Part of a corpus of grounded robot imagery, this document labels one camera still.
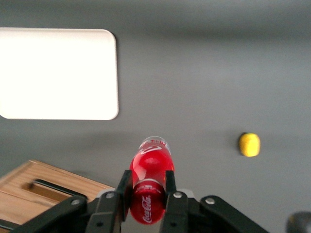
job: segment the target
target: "metal screw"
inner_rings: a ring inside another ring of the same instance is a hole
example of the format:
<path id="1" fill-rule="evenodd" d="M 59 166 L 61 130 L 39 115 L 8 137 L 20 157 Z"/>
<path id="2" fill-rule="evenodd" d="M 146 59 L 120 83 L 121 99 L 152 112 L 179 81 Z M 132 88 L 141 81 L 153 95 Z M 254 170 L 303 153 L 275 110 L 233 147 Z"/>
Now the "metal screw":
<path id="1" fill-rule="evenodd" d="M 181 198 L 183 195 L 182 195 L 180 192 L 175 192 L 175 193 L 173 194 L 173 196 L 174 196 L 175 198 Z"/>
<path id="2" fill-rule="evenodd" d="M 106 194 L 106 198 L 107 198 L 107 199 L 112 198 L 112 197 L 114 197 L 114 195 L 115 195 L 115 194 L 114 194 L 113 192 L 107 193 L 107 194 Z"/>
<path id="3" fill-rule="evenodd" d="M 76 199 L 71 202 L 72 205 L 77 205 L 80 203 L 80 200 Z"/>
<path id="4" fill-rule="evenodd" d="M 206 198 L 205 199 L 205 202 L 209 205 L 213 205 L 215 204 L 215 200 L 213 198 Z"/>

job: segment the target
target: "coca-cola logo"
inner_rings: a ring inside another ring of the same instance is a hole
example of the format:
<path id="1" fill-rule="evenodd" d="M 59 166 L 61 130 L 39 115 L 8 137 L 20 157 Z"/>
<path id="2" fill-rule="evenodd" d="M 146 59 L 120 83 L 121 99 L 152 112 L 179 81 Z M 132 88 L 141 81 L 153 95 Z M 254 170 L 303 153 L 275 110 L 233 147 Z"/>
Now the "coca-cola logo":
<path id="1" fill-rule="evenodd" d="M 151 223 L 151 196 L 144 197 L 142 196 L 141 206 L 144 208 L 144 216 L 142 219 L 147 222 Z"/>
<path id="2" fill-rule="evenodd" d="M 140 154 L 145 154 L 145 153 L 152 152 L 154 150 L 160 150 L 160 149 L 162 149 L 162 147 L 159 147 L 159 146 L 149 146 L 147 148 L 141 149 L 140 150 Z"/>

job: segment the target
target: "red plastic bottle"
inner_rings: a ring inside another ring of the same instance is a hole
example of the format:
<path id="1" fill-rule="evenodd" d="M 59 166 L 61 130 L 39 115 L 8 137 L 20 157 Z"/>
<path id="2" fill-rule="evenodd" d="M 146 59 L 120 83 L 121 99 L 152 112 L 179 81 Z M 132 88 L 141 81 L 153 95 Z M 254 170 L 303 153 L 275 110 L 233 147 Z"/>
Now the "red plastic bottle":
<path id="1" fill-rule="evenodd" d="M 174 170 L 167 142 L 156 136 L 146 138 L 130 169 L 133 172 L 131 214 L 139 223 L 154 224 L 165 211 L 165 171 Z"/>

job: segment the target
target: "yellow object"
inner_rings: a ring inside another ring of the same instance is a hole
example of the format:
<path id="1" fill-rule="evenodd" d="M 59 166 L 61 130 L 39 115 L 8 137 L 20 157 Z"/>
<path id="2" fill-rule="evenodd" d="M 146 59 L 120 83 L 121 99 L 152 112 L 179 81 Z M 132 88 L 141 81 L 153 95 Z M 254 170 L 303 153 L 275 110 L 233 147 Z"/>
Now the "yellow object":
<path id="1" fill-rule="evenodd" d="M 245 133 L 240 137 L 240 151 L 246 157 L 254 157 L 260 151 L 260 139 L 257 134 Z"/>

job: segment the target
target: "gray surface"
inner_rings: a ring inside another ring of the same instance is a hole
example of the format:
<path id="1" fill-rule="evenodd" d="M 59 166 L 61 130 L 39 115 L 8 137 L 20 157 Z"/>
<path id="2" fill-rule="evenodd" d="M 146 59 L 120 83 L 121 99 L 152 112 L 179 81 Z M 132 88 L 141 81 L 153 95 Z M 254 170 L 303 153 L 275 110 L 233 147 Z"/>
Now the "gray surface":
<path id="1" fill-rule="evenodd" d="M 289 214 L 311 210 L 310 11 L 309 0 L 1 1 L 0 26 L 110 30 L 120 112 L 113 121 L 0 118 L 0 175 L 38 159 L 116 186 L 141 140 L 159 135 L 178 187 L 285 232 Z M 242 132 L 261 137 L 258 157 L 239 154 Z"/>

